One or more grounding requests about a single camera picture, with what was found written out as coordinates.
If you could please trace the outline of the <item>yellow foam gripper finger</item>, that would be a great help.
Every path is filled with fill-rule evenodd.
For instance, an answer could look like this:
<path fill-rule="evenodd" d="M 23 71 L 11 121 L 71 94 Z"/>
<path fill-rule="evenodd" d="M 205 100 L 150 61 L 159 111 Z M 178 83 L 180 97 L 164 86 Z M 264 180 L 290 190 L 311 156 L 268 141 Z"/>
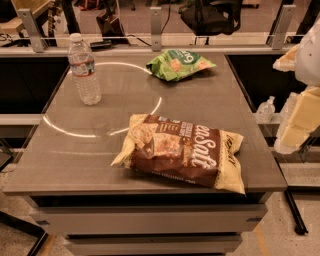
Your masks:
<path fill-rule="evenodd" d="M 296 54 L 298 48 L 299 45 L 292 47 L 287 53 L 274 62 L 273 68 L 282 72 L 294 71 L 296 67 Z"/>
<path fill-rule="evenodd" d="M 298 94 L 294 110 L 281 122 L 276 134 L 274 149 L 280 154 L 297 151 L 320 126 L 320 88 L 308 86 Z"/>

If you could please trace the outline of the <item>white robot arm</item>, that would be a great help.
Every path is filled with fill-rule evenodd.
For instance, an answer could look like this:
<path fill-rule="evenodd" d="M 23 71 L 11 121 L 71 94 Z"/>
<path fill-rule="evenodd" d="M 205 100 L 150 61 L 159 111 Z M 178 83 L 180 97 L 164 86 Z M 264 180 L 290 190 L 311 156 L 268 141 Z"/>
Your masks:
<path fill-rule="evenodd" d="M 306 85 L 299 93 L 291 93 L 281 112 L 274 148 L 278 153 L 297 151 L 320 126 L 320 21 L 273 64 L 279 71 L 293 71 L 295 78 Z"/>

